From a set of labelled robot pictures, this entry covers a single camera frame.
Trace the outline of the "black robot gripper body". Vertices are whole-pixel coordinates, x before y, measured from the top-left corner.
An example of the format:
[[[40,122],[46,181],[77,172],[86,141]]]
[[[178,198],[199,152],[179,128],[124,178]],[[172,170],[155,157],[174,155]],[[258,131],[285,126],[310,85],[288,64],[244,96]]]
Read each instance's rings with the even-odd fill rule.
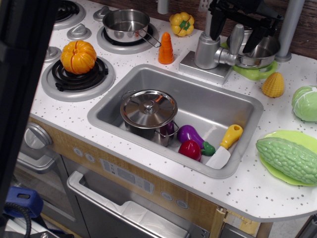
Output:
[[[246,26],[259,21],[269,22],[269,28],[276,26],[284,17],[270,8],[263,0],[213,0],[209,11],[221,10],[227,19]]]

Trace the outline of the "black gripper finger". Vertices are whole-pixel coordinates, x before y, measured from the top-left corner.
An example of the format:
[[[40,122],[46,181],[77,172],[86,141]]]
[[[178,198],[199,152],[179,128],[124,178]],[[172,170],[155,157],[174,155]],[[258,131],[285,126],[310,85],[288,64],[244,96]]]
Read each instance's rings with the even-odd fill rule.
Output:
[[[268,36],[269,33],[269,22],[259,21],[257,23],[248,23],[247,27],[251,28],[253,31],[249,36],[247,43],[244,46],[243,53],[249,53],[252,51],[264,37]]]
[[[212,12],[210,37],[215,41],[220,36],[227,17],[221,10],[215,9]]]

